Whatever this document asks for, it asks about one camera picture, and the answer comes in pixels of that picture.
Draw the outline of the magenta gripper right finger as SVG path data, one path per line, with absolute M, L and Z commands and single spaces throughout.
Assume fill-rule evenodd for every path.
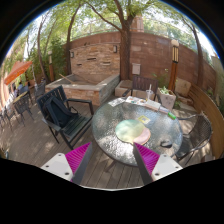
M 145 185 L 182 169 L 182 167 L 167 154 L 159 155 L 138 143 L 133 145 L 133 154 Z

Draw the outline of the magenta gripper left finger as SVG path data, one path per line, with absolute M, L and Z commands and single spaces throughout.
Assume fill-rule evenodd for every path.
M 92 155 L 92 143 L 81 145 L 67 154 L 57 153 L 42 169 L 80 185 Z

